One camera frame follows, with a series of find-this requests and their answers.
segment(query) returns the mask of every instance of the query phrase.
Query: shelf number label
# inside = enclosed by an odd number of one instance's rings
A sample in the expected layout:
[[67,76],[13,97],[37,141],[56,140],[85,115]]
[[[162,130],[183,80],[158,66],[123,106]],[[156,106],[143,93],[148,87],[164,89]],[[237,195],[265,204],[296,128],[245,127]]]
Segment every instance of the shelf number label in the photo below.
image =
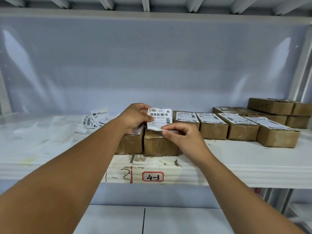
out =
[[145,182],[162,182],[163,172],[143,172],[142,180]]

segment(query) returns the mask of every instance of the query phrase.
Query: forearm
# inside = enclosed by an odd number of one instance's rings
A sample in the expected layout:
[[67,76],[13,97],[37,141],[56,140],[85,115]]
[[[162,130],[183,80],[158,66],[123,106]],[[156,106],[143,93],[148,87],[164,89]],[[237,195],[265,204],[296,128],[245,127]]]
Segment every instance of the forearm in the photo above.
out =
[[[24,226],[21,223],[20,226],[10,225],[18,215],[29,220],[36,217],[41,223],[51,225],[48,228],[42,226],[44,230],[41,231],[45,233],[55,233],[54,228],[60,227],[65,232],[73,231],[90,204],[123,135],[122,123],[113,120],[19,181],[0,197],[0,226],[5,227],[9,222],[7,226],[10,228],[26,230],[25,226],[32,222],[26,221]],[[21,207],[24,208],[18,214],[12,211]]]
[[199,168],[235,233],[303,233],[207,151]]

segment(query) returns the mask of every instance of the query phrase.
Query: hand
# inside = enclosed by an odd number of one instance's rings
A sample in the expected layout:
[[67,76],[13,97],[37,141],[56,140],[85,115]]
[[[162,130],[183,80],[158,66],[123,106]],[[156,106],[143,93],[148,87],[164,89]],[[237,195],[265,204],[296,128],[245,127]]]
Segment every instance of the hand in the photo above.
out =
[[163,126],[162,129],[178,130],[181,134],[185,134],[178,135],[170,131],[162,132],[162,135],[174,142],[194,165],[200,166],[209,157],[213,156],[195,125],[185,122],[175,122]]
[[143,103],[131,104],[116,118],[124,125],[125,134],[133,132],[143,122],[154,120],[154,117],[147,115],[149,108],[151,107]]

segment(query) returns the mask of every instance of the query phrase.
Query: person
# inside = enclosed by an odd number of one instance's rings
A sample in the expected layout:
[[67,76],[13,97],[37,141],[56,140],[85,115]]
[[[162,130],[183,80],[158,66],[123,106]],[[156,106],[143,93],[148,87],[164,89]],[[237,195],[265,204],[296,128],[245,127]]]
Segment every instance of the person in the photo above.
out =
[[[1,233],[73,233],[124,134],[154,118],[131,104],[117,118],[18,181],[0,196]],[[210,152],[196,126],[163,131],[202,171],[235,233],[303,233],[249,189]]]

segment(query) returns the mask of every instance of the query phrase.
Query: left arm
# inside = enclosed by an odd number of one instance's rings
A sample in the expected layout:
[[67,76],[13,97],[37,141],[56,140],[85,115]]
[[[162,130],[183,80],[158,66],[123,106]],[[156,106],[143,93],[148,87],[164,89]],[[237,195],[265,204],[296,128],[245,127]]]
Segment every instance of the left arm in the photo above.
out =
[[72,233],[125,133],[152,121],[146,104],[114,120],[45,163],[0,196],[2,233]]

